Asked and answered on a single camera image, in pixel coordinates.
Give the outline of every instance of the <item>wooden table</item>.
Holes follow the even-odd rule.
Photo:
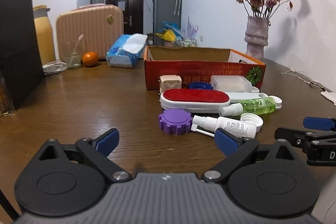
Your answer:
[[[279,111],[264,115],[256,139],[275,142],[278,127],[303,129],[306,116],[335,117],[336,106],[294,76],[281,75],[287,68],[267,61],[262,92],[283,99]],[[67,70],[48,76],[15,114],[0,118],[0,188],[16,209],[13,186],[20,172],[49,138],[74,143],[96,138],[110,128],[120,132],[120,143],[109,156],[116,164],[136,172],[196,172],[224,159],[213,138],[190,133],[168,136],[158,128],[162,113],[156,91],[147,91],[144,66],[134,69],[95,68]],[[333,167],[312,167],[320,183]],[[10,220],[0,209],[0,220]]]

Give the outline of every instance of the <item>orange fruit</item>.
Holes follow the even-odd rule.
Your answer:
[[[83,55],[83,64],[85,67],[94,67],[98,63],[98,55],[95,52],[87,52]]]

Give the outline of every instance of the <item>silver pivot bolt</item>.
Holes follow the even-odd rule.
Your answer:
[[[204,176],[207,178],[207,179],[219,179],[221,177],[221,173],[219,173],[218,171],[215,171],[215,170],[210,170],[210,171],[207,171],[204,173]]]
[[[112,177],[116,180],[126,180],[130,177],[130,174],[128,174],[126,171],[118,171],[113,173]]]

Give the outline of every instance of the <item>yellow thermos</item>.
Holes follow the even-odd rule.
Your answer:
[[[48,18],[50,8],[39,5],[33,8],[34,23],[42,65],[56,61],[53,42],[53,29]]]

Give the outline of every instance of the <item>open cardboard box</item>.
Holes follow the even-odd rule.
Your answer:
[[[144,53],[146,88],[158,90],[161,75],[179,75],[182,87],[210,83],[212,75],[242,75],[260,88],[266,65],[232,49],[147,46]]]

